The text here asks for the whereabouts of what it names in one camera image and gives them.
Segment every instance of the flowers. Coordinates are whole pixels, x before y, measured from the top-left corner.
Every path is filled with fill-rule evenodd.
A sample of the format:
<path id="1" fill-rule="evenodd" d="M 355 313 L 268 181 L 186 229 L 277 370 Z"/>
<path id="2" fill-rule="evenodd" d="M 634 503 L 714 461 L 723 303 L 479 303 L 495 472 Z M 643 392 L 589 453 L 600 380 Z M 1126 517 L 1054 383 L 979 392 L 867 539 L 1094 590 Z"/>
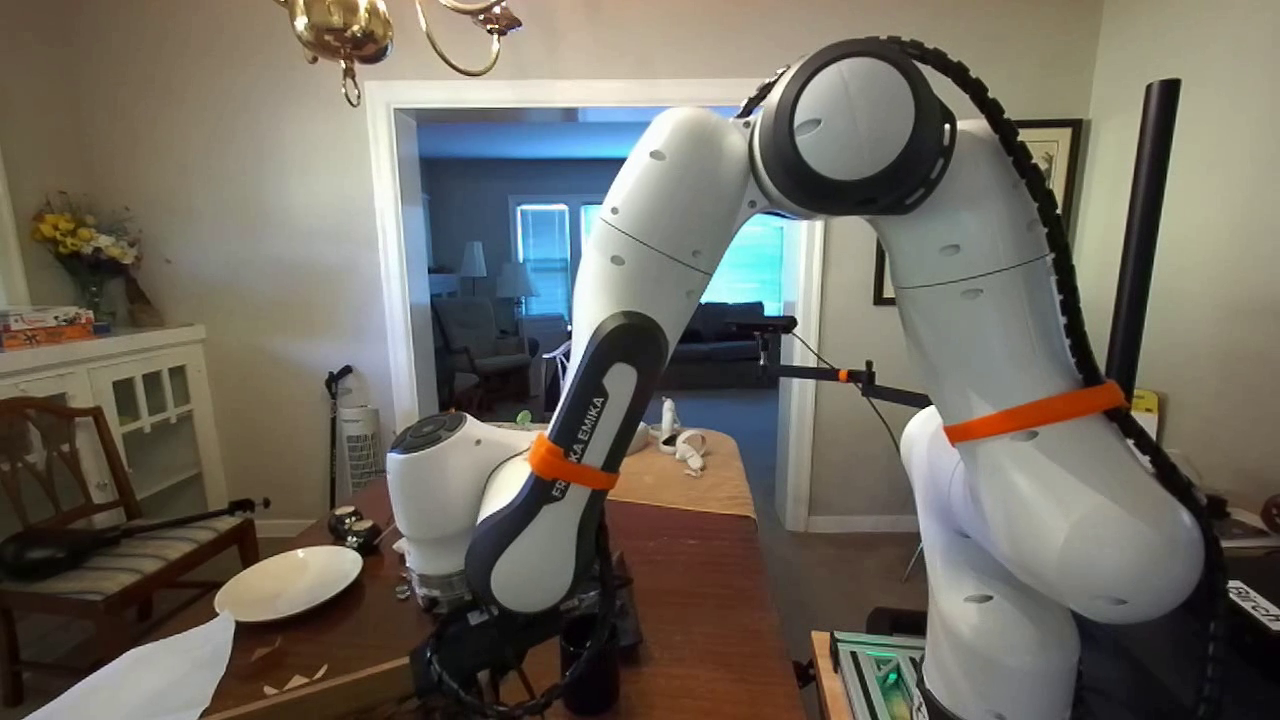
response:
<path id="1" fill-rule="evenodd" d="M 53 257 L 78 279 L 78 277 L 124 277 L 137 270 L 138 247 L 137 233 L 121 218 L 104 225 L 84 204 L 60 197 L 42 204 L 31 221 L 34 244 L 53 247 Z"/>

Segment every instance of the white paper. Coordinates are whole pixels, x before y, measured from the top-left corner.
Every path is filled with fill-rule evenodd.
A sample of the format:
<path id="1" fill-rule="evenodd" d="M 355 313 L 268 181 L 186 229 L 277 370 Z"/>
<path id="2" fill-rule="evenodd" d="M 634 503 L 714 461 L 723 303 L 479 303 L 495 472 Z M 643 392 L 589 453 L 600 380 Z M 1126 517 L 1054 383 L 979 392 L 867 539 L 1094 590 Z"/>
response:
<path id="1" fill-rule="evenodd" d="M 235 621 L 214 616 L 181 636 L 138 646 L 31 714 L 31 720 L 196 720 L 226 673 L 230 642 Z"/>

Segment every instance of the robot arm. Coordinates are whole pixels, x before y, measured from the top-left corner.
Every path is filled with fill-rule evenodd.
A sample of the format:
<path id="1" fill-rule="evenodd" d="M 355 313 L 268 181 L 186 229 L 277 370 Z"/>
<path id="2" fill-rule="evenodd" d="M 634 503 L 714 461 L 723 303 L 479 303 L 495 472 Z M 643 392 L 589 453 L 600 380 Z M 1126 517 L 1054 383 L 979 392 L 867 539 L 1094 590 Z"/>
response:
<path id="1" fill-rule="evenodd" d="M 925 67 L 950 77 L 991 125 L 955 125 Z M 638 135 L 582 244 L 572 372 L 548 432 L 455 417 L 426 421 L 451 430 L 400 445 L 400 461 L 392 447 L 397 523 L 421 556 L 406 560 L 434 586 L 447 578 L 451 599 L 515 616 L 578 591 L 643 406 L 752 211 L 867 218 L 893 261 L 935 401 L 935 421 L 903 445 L 918 453 L 909 472 L 925 553 L 948 563 L 930 571 L 927 688 L 960 715 L 1064 715 L 1070 614 L 1174 607 L 1199 582 L 1203 536 L 1132 453 L 1126 424 L 1100 417 L 1114 396 L 1090 392 L 1051 197 L 999 103 L 903 39 L 818 49 L 739 120 L 670 108 Z M 1007 673 L 999 651 L 1041 642 L 1060 651 Z"/>

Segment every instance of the sofa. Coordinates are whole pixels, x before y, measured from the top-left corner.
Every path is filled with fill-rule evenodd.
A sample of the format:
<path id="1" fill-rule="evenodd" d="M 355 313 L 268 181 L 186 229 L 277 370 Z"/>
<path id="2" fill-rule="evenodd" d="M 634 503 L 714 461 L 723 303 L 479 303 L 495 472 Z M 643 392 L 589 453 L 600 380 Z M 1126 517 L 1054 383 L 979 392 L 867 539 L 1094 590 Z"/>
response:
<path id="1" fill-rule="evenodd" d="M 769 319 L 762 303 L 701 303 L 659 390 L 773 390 L 759 359 L 776 363 L 776 336 L 752 334 Z"/>

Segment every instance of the orange band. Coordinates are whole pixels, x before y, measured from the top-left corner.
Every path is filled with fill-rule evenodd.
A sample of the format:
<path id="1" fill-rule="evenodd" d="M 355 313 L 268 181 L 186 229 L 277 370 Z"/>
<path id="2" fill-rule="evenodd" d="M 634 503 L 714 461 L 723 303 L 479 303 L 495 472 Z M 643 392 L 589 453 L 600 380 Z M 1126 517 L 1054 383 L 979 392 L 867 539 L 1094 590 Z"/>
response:
<path id="1" fill-rule="evenodd" d="M 1060 424 L 1060 421 L 1075 421 L 1075 417 L 1094 417 L 1108 408 L 1122 408 L 1122 392 L 1121 383 L 1089 383 L 1089 390 L 1070 390 L 1060 396 L 1043 396 L 1031 406 L 1014 406 L 991 417 L 972 417 L 962 424 L 948 424 L 948 440 L 950 445 L 972 445 L 972 440 L 989 440 L 989 437 L 1007 437 L 1007 432 L 1027 432 L 1041 424 Z"/>
<path id="2" fill-rule="evenodd" d="M 600 491 L 606 491 L 617 484 L 617 472 L 569 461 L 562 447 L 551 445 L 551 437 L 533 437 L 529 470 L 544 484 L 589 484 Z"/>

